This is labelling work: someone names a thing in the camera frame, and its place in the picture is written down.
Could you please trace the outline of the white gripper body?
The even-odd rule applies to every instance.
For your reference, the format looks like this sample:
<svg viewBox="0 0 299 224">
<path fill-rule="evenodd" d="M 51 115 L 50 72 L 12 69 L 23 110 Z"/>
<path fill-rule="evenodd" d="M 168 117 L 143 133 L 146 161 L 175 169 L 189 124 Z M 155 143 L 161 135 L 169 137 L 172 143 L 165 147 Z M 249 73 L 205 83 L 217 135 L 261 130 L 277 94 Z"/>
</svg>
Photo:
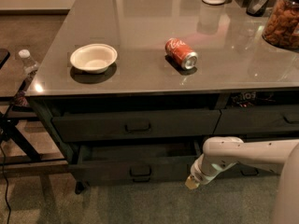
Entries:
<svg viewBox="0 0 299 224">
<path fill-rule="evenodd" d="M 197 159 L 191 168 L 191 175 L 200 185 L 211 182 L 219 172 L 209 161 Z"/>
</svg>

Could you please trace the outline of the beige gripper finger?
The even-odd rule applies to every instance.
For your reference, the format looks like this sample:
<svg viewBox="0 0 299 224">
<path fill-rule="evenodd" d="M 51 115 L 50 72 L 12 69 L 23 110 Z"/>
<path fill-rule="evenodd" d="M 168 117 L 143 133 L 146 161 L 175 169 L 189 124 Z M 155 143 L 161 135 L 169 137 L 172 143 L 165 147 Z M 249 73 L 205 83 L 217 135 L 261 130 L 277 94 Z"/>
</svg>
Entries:
<svg viewBox="0 0 299 224">
<path fill-rule="evenodd" d="M 199 183 L 194 179 L 192 175 L 189 175 L 185 181 L 185 186 L 188 189 L 197 189 L 199 187 Z"/>
</svg>

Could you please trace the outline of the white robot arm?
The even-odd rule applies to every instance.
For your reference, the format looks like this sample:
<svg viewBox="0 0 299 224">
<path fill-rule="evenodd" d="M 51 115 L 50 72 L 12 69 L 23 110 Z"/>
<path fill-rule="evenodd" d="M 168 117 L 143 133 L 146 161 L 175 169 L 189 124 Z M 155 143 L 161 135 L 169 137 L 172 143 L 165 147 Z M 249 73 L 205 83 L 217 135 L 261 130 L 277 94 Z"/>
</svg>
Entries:
<svg viewBox="0 0 299 224">
<path fill-rule="evenodd" d="M 298 139 L 244 143 L 237 137 L 208 138 L 185 185 L 197 189 L 237 163 L 280 174 L 271 224 L 299 224 Z"/>
</svg>

